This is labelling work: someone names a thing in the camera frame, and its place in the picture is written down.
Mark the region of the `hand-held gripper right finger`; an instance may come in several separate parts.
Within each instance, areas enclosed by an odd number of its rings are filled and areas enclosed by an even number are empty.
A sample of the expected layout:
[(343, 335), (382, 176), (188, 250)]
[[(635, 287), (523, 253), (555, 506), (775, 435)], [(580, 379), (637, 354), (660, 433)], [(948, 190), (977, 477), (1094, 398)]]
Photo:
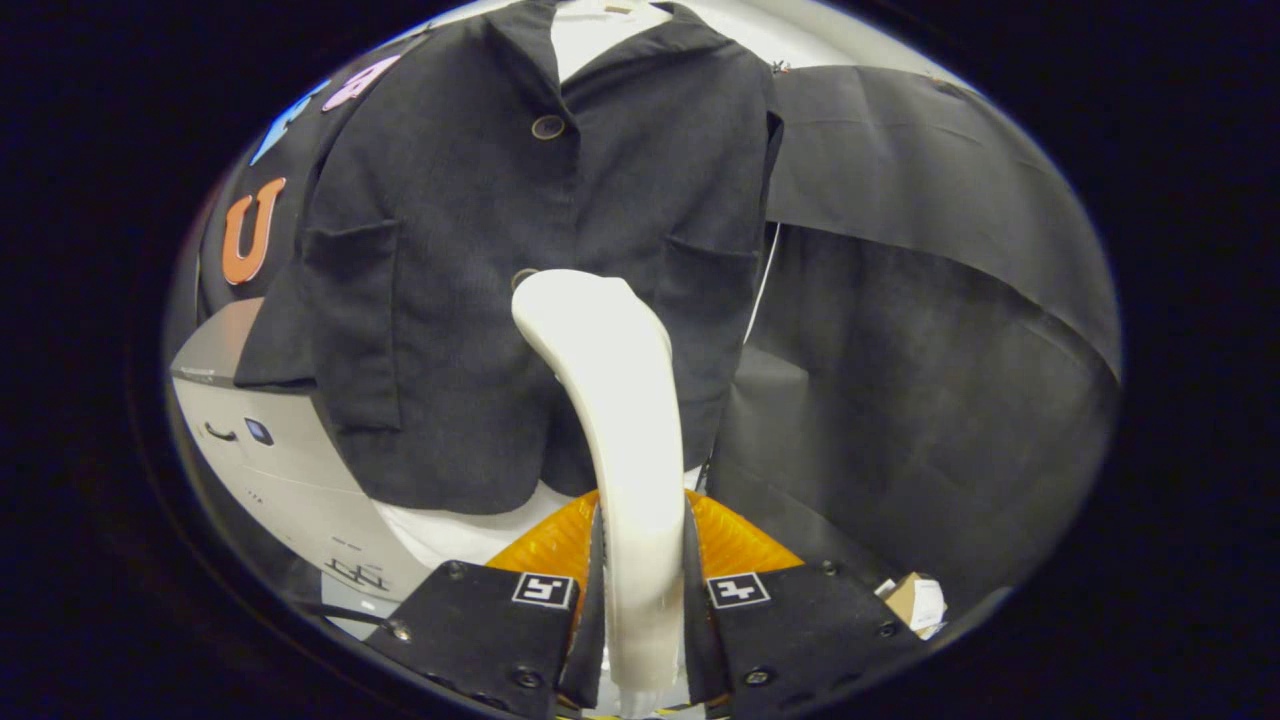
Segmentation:
[(916, 633), (849, 573), (803, 561), (710, 497), (685, 498), (691, 703), (712, 716), (801, 716), (919, 662)]

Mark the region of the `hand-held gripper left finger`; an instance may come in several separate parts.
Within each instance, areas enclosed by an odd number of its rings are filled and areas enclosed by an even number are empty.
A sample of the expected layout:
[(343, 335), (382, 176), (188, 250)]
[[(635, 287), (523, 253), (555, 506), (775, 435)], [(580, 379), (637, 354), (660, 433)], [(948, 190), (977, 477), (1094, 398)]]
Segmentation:
[(367, 638), (434, 685), (521, 719), (598, 705), (605, 623), (598, 492), (486, 564), (436, 568)]

